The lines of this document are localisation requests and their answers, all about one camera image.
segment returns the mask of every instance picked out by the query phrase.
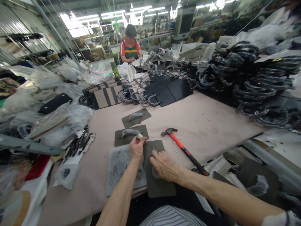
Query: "striped garment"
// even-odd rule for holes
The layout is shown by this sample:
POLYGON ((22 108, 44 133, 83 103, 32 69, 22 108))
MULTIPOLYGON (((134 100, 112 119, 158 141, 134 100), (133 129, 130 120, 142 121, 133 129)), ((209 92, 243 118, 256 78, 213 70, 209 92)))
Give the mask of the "striped garment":
MULTIPOLYGON (((300 226, 300 219, 292 212, 268 216, 262 226, 300 226)), ((189 211, 163 206, 150 214, 139 226, 207 226, 189 211)))

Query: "hammer head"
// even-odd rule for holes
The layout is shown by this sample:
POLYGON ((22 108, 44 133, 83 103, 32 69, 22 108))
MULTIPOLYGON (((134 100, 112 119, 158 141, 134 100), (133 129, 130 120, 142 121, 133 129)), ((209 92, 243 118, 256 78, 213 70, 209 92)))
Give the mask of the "hammer head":
POLYGON ((177 129, 174 129, 174 128, 168 128, 168 129, 166 129, 164 132, 162 132, 161 133, 161 135, 164 137, 165 135, 171 135, 172 134, 172 132, 177 132, 178 130, 177 129))

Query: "sleeve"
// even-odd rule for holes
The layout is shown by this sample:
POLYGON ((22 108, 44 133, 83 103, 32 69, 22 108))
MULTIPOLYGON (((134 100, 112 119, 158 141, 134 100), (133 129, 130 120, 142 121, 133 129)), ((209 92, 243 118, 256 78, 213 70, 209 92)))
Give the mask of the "sleeve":
POLYGON ((137 52, 138 52, 139 50, 141 50, 141 48, 140 48, 140 45, 139 45, 138 41, 136 41, 136 46, 137 46, 137 52))
POLYGON ((300 219, 292 212, 283 212, 278 216, 267 216, 261 226, 299 226, 300 219))
POLYGON ((123 41, 120 42, 120 55, 125 57, 123 41))

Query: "table surface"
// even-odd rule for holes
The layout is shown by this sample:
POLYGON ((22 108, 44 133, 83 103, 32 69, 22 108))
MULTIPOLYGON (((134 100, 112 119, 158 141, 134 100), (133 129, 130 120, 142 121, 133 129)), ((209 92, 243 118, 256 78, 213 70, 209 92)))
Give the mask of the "table surface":
MULTIPOLYGON (((140 105, 118 104, 94 111, 89 128, 97 137, 80 161, 82 167, 75 186, 72 191, 62 186, 52 187, 56 165, 38 225, 65 226, 103 209, 108 200, 108 154, 114 147, 115 131, 124 128, 121 118, 140 109, 140 105)), ((147 110, 152 116, 141 125, 146 125, 149 138, 161 139, 165 151, 186 168, 193 167, 192 162, 169 136, 161 136, 162 130, 178 129, 176 137, 201 164, 265 130, 236 109, 198 91, 163 108, 148 107, 147 110)), ((144 190, 133 193, 139 195, 144 190)))

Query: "hand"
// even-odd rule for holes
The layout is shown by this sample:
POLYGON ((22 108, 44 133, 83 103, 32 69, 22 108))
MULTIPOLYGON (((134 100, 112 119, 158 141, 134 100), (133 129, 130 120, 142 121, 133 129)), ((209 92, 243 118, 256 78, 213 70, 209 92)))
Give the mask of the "hand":
POLYGON ((131 151, 132 160, 138 159, 139 161, 143 156, 143 145, 147 137, 142 137, 140 140, 137 137, 134 137, 129 144, 129 149, 131 151))
POLYGON ((152 151, 152 155, 150 162, 158 172, 158 176, 161 179, 176 182, 180 166, 176 164, 165 151, 158 153, 152 151))

